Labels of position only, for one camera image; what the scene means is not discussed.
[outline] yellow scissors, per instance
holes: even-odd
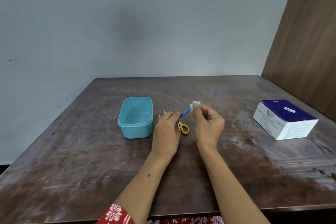
[[[180,121],[178,122],[178,128],[179,128],[180,132],[182,132],[182,134],[184,134],[184,135],[187,135],[187,134],[189,133],[189,128],[188,128],[188,126],[187,126],[186,124],[183,124],[183,123],[180,122]]]

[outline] table surface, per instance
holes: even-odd
[[[260,76],[98,78],[0,176],[0,219],[43,223],[98,219],[139,171],[152,135],[125,139],[123,100],[149,96],[158,115],[200,100],[225,118],[218,150],[261,209],[336,207],[336,123]],[[261,99],[288,99],[319,119],[307,138],[275,141],[252,117]],[[196,146],[181,136],[150,216],[217,212]]]

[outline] blue box lid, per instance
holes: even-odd
[[[288,100],[279,99],[279,100],[262,100],[264,105],[272,110],[278,117],[287,122],[296,122],[303,120],[317,120],[314,116],[300,109],[296,105],[292,104]]]

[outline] blue plastic handle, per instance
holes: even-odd
[[[185,111],[184,113],[182,113],[181,116],[180,116],[180,118],[182,118],[183,116],[185,116],[190,111],[191,111],[191,108],[189,108],[187,111]]]

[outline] hand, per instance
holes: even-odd
[[[224,129],[225,120],[215,110],[200,104],[192,110],[196,118],[196,137],[199,149],[217,150],[217,142]]]
[[[169,161],[176,153],[180,141],[180,130],[177,125],[182,112],[167,112],[161,117],[154,129],[152,153]]]

